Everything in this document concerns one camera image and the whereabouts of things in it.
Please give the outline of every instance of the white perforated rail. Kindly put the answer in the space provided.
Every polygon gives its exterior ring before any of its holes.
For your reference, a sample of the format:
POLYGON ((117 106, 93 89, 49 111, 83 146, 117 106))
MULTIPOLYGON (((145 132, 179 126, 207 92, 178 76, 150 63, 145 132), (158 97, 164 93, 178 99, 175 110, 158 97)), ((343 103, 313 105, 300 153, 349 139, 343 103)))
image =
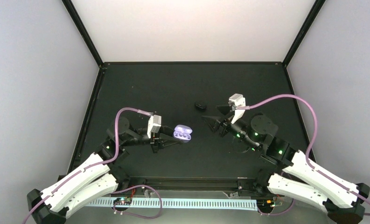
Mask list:
MULTIPOLYGON (((101 197, 87 206, 113 207, 116 197, 101 197)), ((187 198, 162 198, 163 208, 168 209, 235 209, 257 210, 256 200, 249 199, 187 199, 187 198)), ((133 198, 131 205, 117 205, 117 208, 159 208, 158 198, 133 198)))

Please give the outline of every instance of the robotic arm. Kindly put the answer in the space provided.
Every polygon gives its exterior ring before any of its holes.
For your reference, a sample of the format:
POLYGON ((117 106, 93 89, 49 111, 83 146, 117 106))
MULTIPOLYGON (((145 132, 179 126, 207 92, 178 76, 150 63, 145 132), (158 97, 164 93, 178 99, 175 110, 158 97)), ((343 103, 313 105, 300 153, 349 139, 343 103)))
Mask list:
POLYGON ((276 137, 278 126, 268 117, 256 114, 246 123, 241 119, 244 110, 237 110, 238 105, 245 105, 245 98, 241 94, 234 94, 229 98, 228 105, 217 106, 223 117, 203 116, 203 120, 212 132, 222 128, 219 132, 221 137, 231 133, 238 138, 254 153, 271 163, 275 172, 284 171, 306 183, 286 179, 274 172, 260 172, 254 186, 257 192, 281 194, 303 201, 321 209, 339 224, 357 224, 362 220, 365 211, 361 206, 363 200, 350 192, 367 198, 369 186, 343 180, 312 161, 314 168, 311 168, 302 151, 294 150, 288 142, 276 137), (349 190, 343 189, 326 176, 349 190))
POLYGON ((115 126, 108 130, 107 140, 95 153, 91 154, 79 167, 54 185, 42 191, 36 189, 27 194, 28 208, 32 210, 41 203, 32 216, 37 224, 63 224, 66 219, 89 202, 110 194, 117 189, 125 189, 127 176, 120 172, 118 163, 129 153, 126 146, 150 144, 153 153, 172 145, 182 144, 191 139, 191 129, 178 125, 175 130, 161 125, 161 116, 152 115, 147 128, 134 129, 127 118, 119 118, 119 155, 115 161, 98 164, 115 155, 115 126))

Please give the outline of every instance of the black table surface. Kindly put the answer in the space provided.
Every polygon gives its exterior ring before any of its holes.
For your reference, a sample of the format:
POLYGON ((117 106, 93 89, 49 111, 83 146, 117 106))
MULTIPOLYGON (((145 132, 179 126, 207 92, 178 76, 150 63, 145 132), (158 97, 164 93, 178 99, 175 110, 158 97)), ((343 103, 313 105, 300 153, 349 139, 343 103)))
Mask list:
MULTIPOLYGON (((153 154, 150 146, 127 147, 130 153, 121 167, 130 176, 178 178, 254 178, 271 167, 231 135, 221 138, 202 121, 202 115, 220 116, 216 105, 225 105, 234 93, 243 94, 247 105, 282 93, 291 93, 280 63, 110 63, 87 130, 81 162, 107 137, 106 129, 122 107, 156 112, 162 123, 193 129, 189 143, 153 154), (207 110, 195 109, 195 101, 207 110)), ((305 137, 295 101, 278 99, 251 111, 262 112, 279 126, 277 136, 305 151, 305 137)), ((148 117, 124 112, 134 128, 146 127, 148 117)))

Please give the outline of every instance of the white wall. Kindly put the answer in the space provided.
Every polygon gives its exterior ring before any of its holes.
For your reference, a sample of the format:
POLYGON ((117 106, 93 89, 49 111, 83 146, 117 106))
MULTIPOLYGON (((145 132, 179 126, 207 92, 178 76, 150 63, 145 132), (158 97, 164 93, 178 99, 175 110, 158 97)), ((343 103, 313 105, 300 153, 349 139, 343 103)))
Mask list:
POLYGON ((61 1, 0 1, 0 224, 66 173, 97 72, 61 1))
MULTIPOLYGON (((288 72, 319 118, 317 161, 370 186, 370 0, 326 1, 288 72)), ((312 118, 301 109, 311 132, 312 118)))
POLYGON ((73 0, 103 61, 282 61, 314 0, 73 0))

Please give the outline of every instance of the black metal frame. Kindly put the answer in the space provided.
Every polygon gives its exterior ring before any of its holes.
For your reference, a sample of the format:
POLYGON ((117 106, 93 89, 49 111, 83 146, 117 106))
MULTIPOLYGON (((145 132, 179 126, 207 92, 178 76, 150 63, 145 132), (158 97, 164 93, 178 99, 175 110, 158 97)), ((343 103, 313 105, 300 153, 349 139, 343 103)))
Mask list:
MULTIPOLYGON (((79 33, 82 36, 84 42, 86 43, 87 47, 89 48, 89 51, 93 55, 94 60, 96 61, 97 65, 100 68, 99 71, 98 71, 96 82, 95 82, 94 87, 93 87, 93 91, 92 91, 92 94, 91 94, 89 104, 87 106, 86 114, 84 116, 84 120, 83 120, 83 123, 82 123, 82 128, 80 130, 79 137, 77 139, 77 143, 76 143, 76 146, 75 146, 75 149, 74 149, 74 153, 73 153, 73 156, 72 156, 71 161, 70 161, 70 167, 69 167, 69 170, 68 170, 68 173, 69 173, 73 169, 73 167, 76 167, 76 166, 79 165, 80 156, 81 156, 81 153, 82 153, 81 149, 83 148, 84 140, 85 140, 86 133, 87 133, 89 123, 90 123, 90 118, 92 116, 93 109, 94 109, 95 103, 96 103, 97 98, 98 98, 98 93, 100 91, 101 84, 102 84, 102 81, 104 79, 104 74, 105 74, 104 70, 106 69, 106 65, 108 64, 108 62, 104 63, 102 61, 96 47, 94 46, 94 44, 93 44, 93 42, 92 42, 92 40, 91 40, 87 30, 86 30, 86 27, 82 23, 82 20, 81 20, 79 14, 77 13, 73 3, 72 3, 72 1, 71 0, 62 0, 62 2, 65 5, 65 7, 66 7, 68 13, 70 14, 71 18, 73 19, 73 21, 74 21, 77 29, 79 30, 79 33)), ((290 84, 292 94, 294 94, 294 91, 293 91, 293 87, 291 85, 289 74, 288 74, 286 68, 287 68, 288 64, 290 63, 291 59, 293 58, 296 50, 299 48, 299 46, 300 46, 302 40, 304 39, 307 31, 310 29, 313 21, 315 20, 319 10, 322 8, 322 5, 323 5, 324 2, 325 2, 325 0, 316 0, 315 1, 313 7, 311 8, 310 12, 307 15, 306 20, 304 21, 302 27, 300 28, 300 31, 298 32, 294 42, 292 43, 285 59, 282 62, 282 66, 283 66, 285 75, 288 79, 288 83, 290 84)), ((275 62, 255 62, 255 63, 275 63, 275 62)), ((302 118, 297 102, 296 102, 295 105, 296 105, 296 110, 298 112, 299 118, 302 118)), ((301 119, 301 123, 302 123, 302 126, 303 126, 304 137, 306 138, 307 142, 309 143, 309 139, 308 139, 308 136, 307 136, 307 132, 306 132, 306 128, 305 128, 303 119, 301 119)), ((315 161, 313 152, 311 152, 310 158, 315 161)), ((214 181, 214 184, 217 184, 217 185, 206 189, 205 187, 198 187, 199 184, 197 184, 195 182, 185 181, 185 180, 180 179, 180 178, 173 178, 173 179, 158 178, 158 180, 159 180, 158 182, 163 183, 163 186, 159 186, 159 184, 155 184, 157 182, 153 182, 153 180, 154 180, 153 178, 149 178, 148 180, 142 179, 142 178, 133 178, 133 181, 135 181, 135 182, 139 182, 141 180, 145 180, 145 182, 153 185, 153 187, 155 187, 157 189, 170 189, 170 190, 173 190, 173 189, 177 189, 177 190, 184 190, 184 189, 191 189, 191 190, 197 190, 197 189, 198 190, 207 190, 207 189, 212 190, 212 189, 216 189, 216 190, 218 190, 218 189, 220 189, 220 190, 223 190, 224 189, 224 191, 228 191, 228 192, 238 190, 238 186, 235 186, 234 182, 236 182, 237 184, 241 182, 241 180, 238 180, 238 179, 227 180, 231 183, 230 186, 221 185, 219 187, 218 185, 223 183, 222 180, 216 180, 216 181, 211 180, 211 181, 214 181)), ((246 190, 240 191, 240 194, 243 195, 243 196, 247 196, 247 194, 249 196, 256 196, 256 194, 254 192, 248 192, 247 193, 246 190)))

